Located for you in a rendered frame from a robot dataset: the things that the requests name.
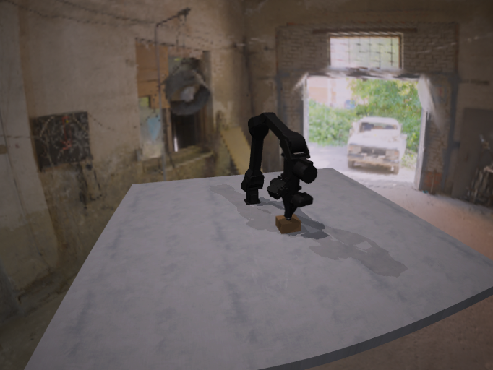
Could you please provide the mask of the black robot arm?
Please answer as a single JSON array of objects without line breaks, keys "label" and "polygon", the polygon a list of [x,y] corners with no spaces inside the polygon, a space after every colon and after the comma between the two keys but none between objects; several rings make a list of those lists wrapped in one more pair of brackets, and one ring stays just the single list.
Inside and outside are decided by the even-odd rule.
[{"label": "black robot arm", "polygon": [[[304,183],[310,184],[317,177],[317,169],[310,158],[304,137],[298,132],[291,131],[273,112],[264,112],[250,118],[248,121],[249,132],[252,136],[252,146],[250,153],[249,169],[246,171],[241,189],[246,192],[244,201],[247,205],[260,204],[258,189],[263,188],[264,175],[261,172],[262,149],[264,138],[269,129],[280,140],[280,147],[283,150],[284,173],[300,178]],[[294,154],[303,152],[300,154]],[[275,199],[284,198],[290,189],[287,179],[274,181],[267,191]]]}]

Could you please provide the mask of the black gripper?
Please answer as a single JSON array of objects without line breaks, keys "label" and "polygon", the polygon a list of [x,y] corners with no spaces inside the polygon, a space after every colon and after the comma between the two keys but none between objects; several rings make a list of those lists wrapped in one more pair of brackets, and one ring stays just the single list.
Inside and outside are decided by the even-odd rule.
[{"label": "black gripper", "polygon": [[303,207],[306,205],[310,205],[313,203],[313,197],[307,194],[306,192],[301,193],[299,190],[302,190],[302,187],[299,186],[300,178],[297,178],[294,175],[288,175],[284,172],[281,174],[281,179],[289,182],[290,189],[287,190],[288,194],[282,198],[283,206],[285,209],[286,203],[289,203],[290,214],[294,214],[297,207]]}]

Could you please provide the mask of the brown wooden block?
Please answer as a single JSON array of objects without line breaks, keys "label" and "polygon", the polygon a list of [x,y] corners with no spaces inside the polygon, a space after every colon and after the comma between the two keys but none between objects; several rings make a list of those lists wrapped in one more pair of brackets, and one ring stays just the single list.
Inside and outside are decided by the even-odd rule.
[{"label": "brown wooden block", "polygon": [[292,214],[290,220],[287,220],[284,215],[276,216],[275,225],[281,234],[301,231],[301,221],[295,213]]}]

